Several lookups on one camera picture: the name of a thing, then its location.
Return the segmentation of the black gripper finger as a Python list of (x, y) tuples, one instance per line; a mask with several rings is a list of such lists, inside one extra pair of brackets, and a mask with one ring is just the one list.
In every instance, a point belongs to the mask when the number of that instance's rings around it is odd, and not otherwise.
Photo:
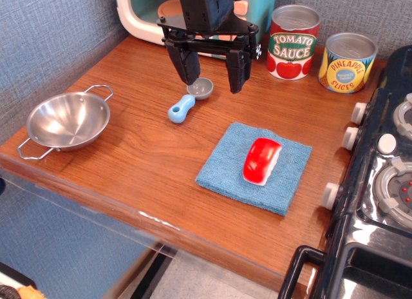
[(230, 50), (226, 55), (226, 65), (230, 91), (232, 93), (239, 93), (244, 83), (250, 78), (252, 67), (250, 54), (243, 50)]
[(200, 75), (198, 53), (185, 50), (182, 44), (166, 43), (165, 46), (180, 79), (192, 85)]

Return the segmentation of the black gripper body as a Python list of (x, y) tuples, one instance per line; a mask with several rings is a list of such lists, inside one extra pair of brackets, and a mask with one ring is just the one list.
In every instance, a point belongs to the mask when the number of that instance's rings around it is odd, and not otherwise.
[(252, 58), (258, 59), (261, 55), (261, 45), (256, 39), (259, 26), (235, 15), (234, 3), (239, 1), (242, 0), (179, 0), (181, 14), (162, 15), (157, 25), (162, 27), (165, 37), (171, 30), (204, 39), (215, 35), (247, 36)]

